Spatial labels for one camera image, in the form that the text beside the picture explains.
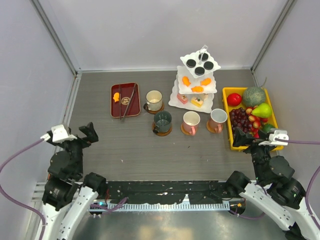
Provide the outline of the pink mug white inside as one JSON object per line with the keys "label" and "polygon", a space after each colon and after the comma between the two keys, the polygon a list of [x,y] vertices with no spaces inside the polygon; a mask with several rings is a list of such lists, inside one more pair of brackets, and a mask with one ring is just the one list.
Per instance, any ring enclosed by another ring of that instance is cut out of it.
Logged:
{"label": "pink mug white inside", "polygon": [[209,119],[210,127],[215,128],[218,126],[218,124],[224,125],[227,119],[228,119],[228,115],[223,109],[215,108],[210,113],[210,119]]}

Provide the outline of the light wooden coaster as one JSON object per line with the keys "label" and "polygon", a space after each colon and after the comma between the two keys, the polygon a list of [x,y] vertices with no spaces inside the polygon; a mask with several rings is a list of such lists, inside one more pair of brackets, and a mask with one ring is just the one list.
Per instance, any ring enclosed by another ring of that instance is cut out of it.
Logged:
{"label": "light wooden coaster", "polygon": [[209,132],[211,132],[211,133],[219,134],[219,133],[221,133],[222,130],[223,130],[223,125],[218,124],[218,126],[216,126],[215,128],[211,128],[211,126],[210,126],[210,121],[208,120],[208,121],[206,122],[206,128],[207,128],[207,130],[208,130]]}
{"label": "light wooden coaster", "polygon": [[191,136],[192,134],[190,134],[188,131],[185,131],[183,124],[180,125],[180,130],[183,134],[187,135],[187,136]]}

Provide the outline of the cream cake slice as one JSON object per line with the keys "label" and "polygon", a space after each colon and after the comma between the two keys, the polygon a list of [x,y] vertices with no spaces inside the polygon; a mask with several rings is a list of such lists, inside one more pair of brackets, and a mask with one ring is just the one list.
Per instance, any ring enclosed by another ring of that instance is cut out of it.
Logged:
{"label": "cream cake slice", "polygon": [[208,93],[201,93],[201,94],[199,94],[199,98],[200,98],[203,102],[205,102],[205,101],[208,99],[208,97],[209,97],[209,94],[208,94]]}

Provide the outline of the red dessert tray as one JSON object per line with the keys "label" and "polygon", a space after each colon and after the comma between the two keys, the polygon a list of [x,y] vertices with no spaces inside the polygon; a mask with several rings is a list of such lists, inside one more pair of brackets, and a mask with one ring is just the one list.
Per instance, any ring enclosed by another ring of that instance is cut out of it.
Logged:
{"label": "red dessert tray", "polygon": [[[122,103],[122,114],[124,114],[125,109],[128,105],[128,102],[130,100],[133,86],[135,82],[128,82],[128,83],[118,83],[114,84],[110,88],[110,115],[113,118],[118,118],[120,116],[120,102],[114,103],[112,97],[115,92],[119,92],[121,90],[121,103]],[[133,100],[131,102],[131,105],[128,109],[128,112],[126,113],[126,117],[135,117],[140,114],[141,112],[141,104],[140,104],[140,94],[139,94],[139,86],[137,84],[136,86],[136,92],[133,97]]]}

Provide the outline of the orange fish cookies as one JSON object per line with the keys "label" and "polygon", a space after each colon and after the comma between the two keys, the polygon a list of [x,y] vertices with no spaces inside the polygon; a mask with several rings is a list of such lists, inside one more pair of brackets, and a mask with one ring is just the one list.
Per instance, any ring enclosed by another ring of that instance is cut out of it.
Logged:
{"label": "orange fish cookies", "polygon": [[[205,80],[200,82],[200,86],[194,86],[192,88],[189,88],[191,85],[191,82],[189,80],[189,78],[187,76],[183,76],[182,80],[180,81],[182,83],[183,86],[187,87],[188,89],[192,90],[193,93],[195,94],[208,94],[208,96],[210,96],[211,93],[204,93],[204,86],[209,85],[212,80],[211,78],[206,78]],[[112,100],[114,101],[114,103],[117,103],[120,101],[120,93],[119,92],[115,92],[112,96]]]}

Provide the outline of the white three-tier stand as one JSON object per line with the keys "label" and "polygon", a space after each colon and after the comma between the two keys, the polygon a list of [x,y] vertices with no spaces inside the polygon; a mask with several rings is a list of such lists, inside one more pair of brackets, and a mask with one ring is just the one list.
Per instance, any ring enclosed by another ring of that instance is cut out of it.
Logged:
{"label": "white three-tier stand", "polygon": [[[196,75],[194,71],[187,67],[187,60],[189,59],[194,59],[196,62],[198,61],[198,55],[207,53],[208,54],[208,61],[213,62],[214,67],[212,70],[206,70],[204,75]],[[172,92],[170,95],[170,99],[168,102],[168,105],[171,107],[176,107],[180,109],[185,109],[189,111],[196,111],[196,112],[201,112],[201,113],[210,113],[212,111],[213,107],[213,101],[215,94],[218,92],[217,91],[217,82],[214,77],[214,72],[217,70],[221,69],[221,66],[218,64],[218,62],[211,56],[211,54],[208,52],[208,47],[204,45],[201,49],[186,54],[182,57],[180,57],[180,60],[182,61],[182,65],[177,66],[177,74],[176,78],[174,81],[174,86],[172,87]],[[189,87],[183,86],[183,84],[180,82],[182,80],[182,77],[187,76],[189,78],[189,81],[191,82],[191,85]],[[208,84],[207,86],[203,86],[204,88],[204,93],[210,94],[208,99],[203,102],[202,107],[197,107],[193,104],[191,104],[191,98],[192,97],[198,97],[199,95],[197,93],[193,93],[191,89],[188,88],[193,88],[195,86],[200,86],[201,81],[210,78],[211,83]],[[182,94],[186,95],[188,98],[188,102],[186,104],[182,104],[178,99],[177,99],[177,94]]]}

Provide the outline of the metal serving tongs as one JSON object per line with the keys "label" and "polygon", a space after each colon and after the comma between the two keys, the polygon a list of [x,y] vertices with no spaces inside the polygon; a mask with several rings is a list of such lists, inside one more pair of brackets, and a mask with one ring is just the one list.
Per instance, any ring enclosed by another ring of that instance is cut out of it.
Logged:
{"label": "metal serving tongs", "polygon": [[119,90],[119,120],[121,121],[122,119],[124,119],[126,117],[126,114],[131,106],[131,102],[133,101],[133,98],[135,96],[135,93],[136,93],[136,86],[137,86],[137,83],[135,82],[134,85],[133,85],[133,89],[132,89],[132,93],[131,93],[131,96],[129,98],[129,102],[127,104],[127,107],[124,111],[124,114],[122,114],[122,98],[121,98],[121,90]]}

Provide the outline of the dark brown wooden saucer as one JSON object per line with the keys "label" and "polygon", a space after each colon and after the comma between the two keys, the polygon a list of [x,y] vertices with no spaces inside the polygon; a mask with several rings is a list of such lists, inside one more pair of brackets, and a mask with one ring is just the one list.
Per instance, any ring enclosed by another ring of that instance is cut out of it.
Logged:
{"label": "dark brown wooden saucer", "polygon": [[165,136],[169,135],[172,132],[172,129],[173,129],[173,127],[171,126],[167,132],[158,132],[156,130],[156,126],[155,125],[152,126],[153,133],[156,134],[157,136],[160,136],[160,137],[165,137]]}

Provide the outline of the dark green mug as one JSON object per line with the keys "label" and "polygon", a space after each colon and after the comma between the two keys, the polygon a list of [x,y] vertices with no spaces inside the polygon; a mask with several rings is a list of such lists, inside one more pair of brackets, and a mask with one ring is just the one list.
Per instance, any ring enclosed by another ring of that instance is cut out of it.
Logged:
{"label": "dark green mug", "polygon": [[157,112],[153,118],[155,134],[167,133],[172,127],[172,116],[168,111],[162,110]]}

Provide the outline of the beige mug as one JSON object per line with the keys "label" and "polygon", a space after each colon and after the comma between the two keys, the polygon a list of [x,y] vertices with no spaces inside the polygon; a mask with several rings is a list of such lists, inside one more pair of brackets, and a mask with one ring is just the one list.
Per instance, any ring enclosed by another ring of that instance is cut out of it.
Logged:
{"label": "beige mug", "polygon": [[151,90],[146,94],[146,103],[143,108],[149,112],[156,112],[162,108],[163,95],[158,90]]}

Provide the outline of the black round cookies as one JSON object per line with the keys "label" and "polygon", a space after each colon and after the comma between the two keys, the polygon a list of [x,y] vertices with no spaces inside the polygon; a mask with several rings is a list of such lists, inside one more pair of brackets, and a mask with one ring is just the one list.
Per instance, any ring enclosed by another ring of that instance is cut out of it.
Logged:
{"label": "black round cookies", "polygon": [[209,55],[207,53],[200,53],[198,55],[198,61],[194,59],[188,59],[186,66],[194,71],[197,76],[202,76],[205,74],[206,70],[212,70],[214,68],[214,63],[208,61]]}

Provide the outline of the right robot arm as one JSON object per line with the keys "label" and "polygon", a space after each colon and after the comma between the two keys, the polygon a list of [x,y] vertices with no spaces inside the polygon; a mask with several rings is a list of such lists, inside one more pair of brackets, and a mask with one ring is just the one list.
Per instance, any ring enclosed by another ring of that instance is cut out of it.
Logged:
{"label": "right robot arm", "polygon": [[226,191],[232,197],[242,197],[269,216],[285,233],[288,240],[318,240],[320,220],[311,208],[311,186],[320,172],[313,174],[308,188],[296,180],[295,170],[280,155],[271,156],[277,146],[291,143],[285,130],[272,128],[268,133],[258,131],[258,138],[234,129],[234,147],[247,146],[251,155],[255,181],[240,171],[234,171],[226,181]]}

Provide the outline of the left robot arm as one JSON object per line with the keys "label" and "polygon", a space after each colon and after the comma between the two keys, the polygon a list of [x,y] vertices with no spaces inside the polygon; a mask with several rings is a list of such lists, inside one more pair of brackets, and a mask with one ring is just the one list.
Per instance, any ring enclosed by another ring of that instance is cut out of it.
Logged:
{"label": "left robot arm", "polygon": [[64,124],[56,125],[41,137],[61,148],[53,154],[42,196],[44,223],[38,228],[41,240],[70,240],[95,199],[107,193],[105,177],[91,172],[83,175],[83,150],[98,142],[92,122],[78,128],[85,136],[71,133]]}

